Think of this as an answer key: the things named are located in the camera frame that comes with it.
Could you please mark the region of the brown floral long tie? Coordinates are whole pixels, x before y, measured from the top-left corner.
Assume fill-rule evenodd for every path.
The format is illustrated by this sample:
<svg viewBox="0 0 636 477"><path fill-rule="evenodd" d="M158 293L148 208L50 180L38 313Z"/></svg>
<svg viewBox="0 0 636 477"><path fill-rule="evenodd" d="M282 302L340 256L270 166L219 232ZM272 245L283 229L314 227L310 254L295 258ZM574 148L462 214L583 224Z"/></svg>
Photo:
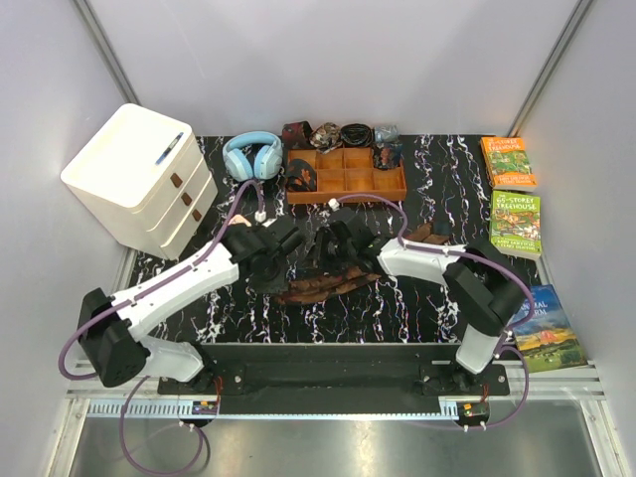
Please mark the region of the brown floral long tie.
<svg viewBox="0 0 636 477"><path fill-rule="evenodd" d="M426 244L446 244L450 239L450 223L432 221L420 225L407 239ZM364 272L358 266L349 266L335 275L318 273L289 283L289 289L274 296L274 301L286 306L314 304L347 294L371 284L381 274Z"/></svg>

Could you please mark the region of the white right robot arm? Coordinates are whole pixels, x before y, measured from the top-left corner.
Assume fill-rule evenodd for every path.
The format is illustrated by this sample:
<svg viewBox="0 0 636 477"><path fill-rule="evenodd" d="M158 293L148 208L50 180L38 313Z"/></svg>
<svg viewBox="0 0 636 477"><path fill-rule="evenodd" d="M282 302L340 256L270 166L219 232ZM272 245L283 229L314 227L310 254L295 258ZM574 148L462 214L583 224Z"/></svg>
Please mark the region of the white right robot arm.
<svg viewBox="0 0 636 477"><path fill-rule="evenodd" d="M332 214L314 236L312 267L336 274L348 266L444 286L467 322L451 382L473 394L487 381L485 368L499 353L511 319L532 298L530 286L486 238L465 245L423 244L372 232L351 209Z"/></svg>

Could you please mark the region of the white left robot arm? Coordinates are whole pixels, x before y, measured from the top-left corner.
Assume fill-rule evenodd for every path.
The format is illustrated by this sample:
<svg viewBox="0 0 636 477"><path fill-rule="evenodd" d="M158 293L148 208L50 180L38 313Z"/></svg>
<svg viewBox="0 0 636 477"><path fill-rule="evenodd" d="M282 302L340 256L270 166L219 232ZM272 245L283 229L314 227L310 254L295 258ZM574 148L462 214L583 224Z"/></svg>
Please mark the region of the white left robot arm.
<svg viewBox="0 0 636 477"><path fill-rule="evenodd" d="M306 240L288 219L229 226L220 240L169 270L111 296L96 288L81 303L77 341L106 388L137 377L166 378L195 394L214 384L215 366L189 342L155 338L160 323L200 297L237 281L277 293L286 286L287 258Z"/></svg>

